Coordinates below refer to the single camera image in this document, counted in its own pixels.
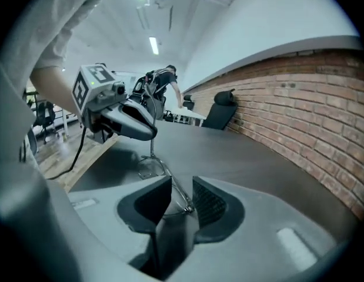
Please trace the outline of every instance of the ceiling light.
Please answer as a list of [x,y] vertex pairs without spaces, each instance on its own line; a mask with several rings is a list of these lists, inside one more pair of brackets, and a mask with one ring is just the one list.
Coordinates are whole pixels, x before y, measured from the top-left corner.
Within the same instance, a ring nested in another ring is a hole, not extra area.
[[152,49],[153,49],[153,53],[158,55],[158,46],[157,46],[157,39],[150,37],[149,38],[151,45],[152,45]]

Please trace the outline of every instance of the white ceiling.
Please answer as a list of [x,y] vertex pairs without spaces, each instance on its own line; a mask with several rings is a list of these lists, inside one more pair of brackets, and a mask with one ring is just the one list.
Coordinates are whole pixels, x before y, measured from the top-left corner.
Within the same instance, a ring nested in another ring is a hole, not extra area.
[[[204,31],[232,1],[103,0],[76,28],[67,65],[114,58],[186,66]],[[158,40],[158,56],[152,53],[150,36]]]

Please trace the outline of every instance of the gray table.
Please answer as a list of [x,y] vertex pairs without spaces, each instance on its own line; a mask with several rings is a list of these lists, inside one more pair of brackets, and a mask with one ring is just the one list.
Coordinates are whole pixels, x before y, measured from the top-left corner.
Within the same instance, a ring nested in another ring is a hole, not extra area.
[[[244,136],[157,121],[155,153],[192,194],[192,176],[226,180],[278,196],[324,227],[338,242],[351,236],[355,216],[330,191],[292,162]],[[137,162],[150,142],[122,137],[79,179],[72,191],[139,180]]]

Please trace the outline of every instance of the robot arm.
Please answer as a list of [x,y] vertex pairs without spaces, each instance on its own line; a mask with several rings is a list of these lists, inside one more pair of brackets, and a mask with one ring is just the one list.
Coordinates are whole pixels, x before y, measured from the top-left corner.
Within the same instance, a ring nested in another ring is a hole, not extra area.
[[93,133],[103,129],[142,141],[157,134],[153,117],[143,106],[127,99],[124,83],[103,65],[81,66],[72,96],[82,123]]

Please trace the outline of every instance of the brick wall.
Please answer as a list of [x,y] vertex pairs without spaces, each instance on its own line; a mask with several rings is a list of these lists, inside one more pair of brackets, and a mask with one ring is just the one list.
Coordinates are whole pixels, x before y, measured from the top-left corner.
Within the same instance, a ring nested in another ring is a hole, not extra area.
[[228,130],[278,152],[364,217],[364,63],[358,52],[290,53],[245,66],[188,92],[207,115],[235,89]]

